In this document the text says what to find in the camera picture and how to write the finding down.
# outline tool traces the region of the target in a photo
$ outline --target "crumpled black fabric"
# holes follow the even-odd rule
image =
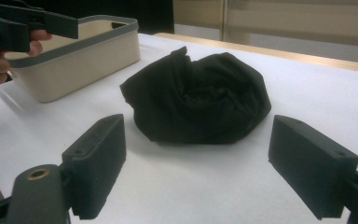
[[[227,144],[269,113],[264,79],[229,53],[191,62],[183,47],[120,85],[134,121],[154,142]]]

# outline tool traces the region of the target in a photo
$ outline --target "plastic container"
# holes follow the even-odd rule
[[[79,38],[53,36],[43,53],[6,55],[13,80],[39,102],[51,102],[140,60],[138,22],[113,16],[79,20]]]

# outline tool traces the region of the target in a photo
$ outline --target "white table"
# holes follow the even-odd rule
[[[95,121],[124,114],[127,161],[101,214],[73,223],[321,223],[268,162],[276,114],[303,120],[358,155],[358,71],[235,49],[139,35],[142,60],[49,104],[10,82],[0,86],[0,190],[21,172],[60,164]],[[150,142],[135,126],[119,85],[147,64],[187,46],[197,60],[230,52],[266,81],[272,110],[233,145]],[[346,223],[324,219],[322,223]]]

